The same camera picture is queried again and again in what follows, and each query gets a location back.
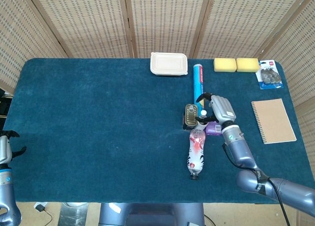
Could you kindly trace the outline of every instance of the table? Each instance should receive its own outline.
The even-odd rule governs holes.
[[[236,186],[222,136],[208,136],[198,181],[189,177],[194,64],[204,91],[226,97],[257,164],[272,177],[314,188],[284,72],[283,89],[260,90],[254,73],[217,73],[213,60],[189,60],[181,77],[155,76],[150,59],[32,59],[21,72],[5,123],[20,138],[11,163],[17,201],[270,203]],[[251,101],[282,98],[297,141],[264,145]]]

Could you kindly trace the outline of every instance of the woven panel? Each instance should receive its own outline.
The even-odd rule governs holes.
[[[252,57],[294,2],[214,0],[197,57]]]
[[[312,0],[264,56],[285,71],[294,106],[315,96],[315,0]]]
[[[38,0],[74,57],[129,57],[120,0]]]
[[[26,0],[0,0],[0,82],[14,92],[20,71],[33,57],[64,57]]]
[[[131,0],[138,57],[189,55],[203,0]]]
[[[306,152],[315,178],[315,109],[298,117]]]

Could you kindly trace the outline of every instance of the spiral notebook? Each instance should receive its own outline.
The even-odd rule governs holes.
[[[282,99],[253,101],[252,108],[265,144],[296,141]]]

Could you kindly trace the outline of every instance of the purple box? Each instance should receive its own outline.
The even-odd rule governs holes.
[[[212,136],[221,135],[221,125],[217,122],[209,122],[206,126],[206,134]]]

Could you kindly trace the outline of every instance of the yellow sponge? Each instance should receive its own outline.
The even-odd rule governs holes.
[[[215,58],[215,72],[235,72],[236,61],[231,58]]]
[[[257,58],[237,58],[238,72],[257,72],[259,70],[259,63]]]

